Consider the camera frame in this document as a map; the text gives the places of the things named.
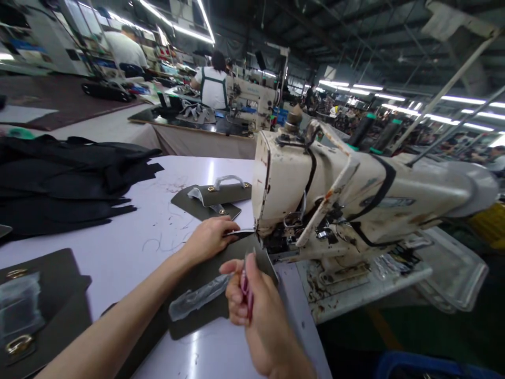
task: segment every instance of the woman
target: woman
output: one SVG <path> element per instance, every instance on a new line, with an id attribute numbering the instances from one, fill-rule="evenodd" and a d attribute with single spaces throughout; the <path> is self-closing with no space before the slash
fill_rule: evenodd
<path id="1" fill-rule="evenodd" d="M 226 61 L 222 52 L 215 50 L 211 63 L 212 66 L 197 70 L 195 77 L 191 79 L 191 88 L 200 90 L 202 105 L 226 111 Z"/>

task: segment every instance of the industrial sewing machine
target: industrial sewing machine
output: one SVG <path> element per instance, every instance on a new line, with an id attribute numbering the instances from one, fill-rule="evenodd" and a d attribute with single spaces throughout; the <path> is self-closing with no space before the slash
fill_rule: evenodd
<path id="1" fill-rule="evenodd" d="M 325 123 L 304 134 L 292 113 L 278 132 L 258 134 L 252 205 L 255 230 L 274 261 L 320 260 L 325 285 L 364 274 L 367 261 L 440 217 L 491 206 L 496 180 L 485 168 L 355 152 Z M 333 147 L 315 142 L 322 131 Z"/>
<path id="2" fill-rule="evenodd" d="M 226 85 L 226 93 L 233 104 L 229 121 L 243 120 L 249 123 L 251 130 L 270 130 L 270 117 L 274 107 L 280 102 L 280 91 L 231 76 L 226 78 Z M 248 103 L 246 105 L 249 108 L 255 108 L 256 111 L 253 113 L 241 111 L 241 99 Z"/>

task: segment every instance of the right hand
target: right hand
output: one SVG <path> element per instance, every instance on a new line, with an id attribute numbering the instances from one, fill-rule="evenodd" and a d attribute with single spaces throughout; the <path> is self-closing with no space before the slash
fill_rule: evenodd
<path id="1" fill-rule="evenodd" d="M 254 295 L 250 321 L 240 289 L 244 261 L 228 261 L 219 271 L 222 274 L 235 273 L 226 288 L 230 321 L 245 326 L 254 367 L 259 374 L 268 377 L 316 378 L 309 359 L 289 327 L 272 279 L 258 269 L 254 254 L 247 256 L 246 266 L 249 288 Z"/>

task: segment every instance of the floor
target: floor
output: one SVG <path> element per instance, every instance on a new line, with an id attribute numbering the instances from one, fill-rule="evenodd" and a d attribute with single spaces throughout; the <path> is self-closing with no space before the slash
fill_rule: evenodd
<path id="1" fill-rule="evenodd" d="M 501 345 L 505 341 L 505 255 L 486 261 L 490 272 L 473 312 L 449 315 L 432 306 L 398 307 L 391 298 L 319 325 L 330 366 L 349 351 L 403 350 L 505 374 Z"/>

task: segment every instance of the scissors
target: scissors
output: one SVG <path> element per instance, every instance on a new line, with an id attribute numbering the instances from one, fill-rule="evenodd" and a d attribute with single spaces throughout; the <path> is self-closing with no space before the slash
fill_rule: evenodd
<path id="1" fill-rule="evenodd" d="M 256 255 L 256 249 L 252 248 L 252 253 Z M 242 269 L 242 277 L 240 278 L 240 289 L 242 290 L 242 295 L 245 298 L 245 302 L 247 304 L 247 317 L 249 321 L 253 317 L 253 292 L 249 288 L 249 281 L 247 280 L 247 272 L 246 272 L 246 260 L 249 254 L 246 252 L 246 256 L 244 257 L 244 268 Z"/>

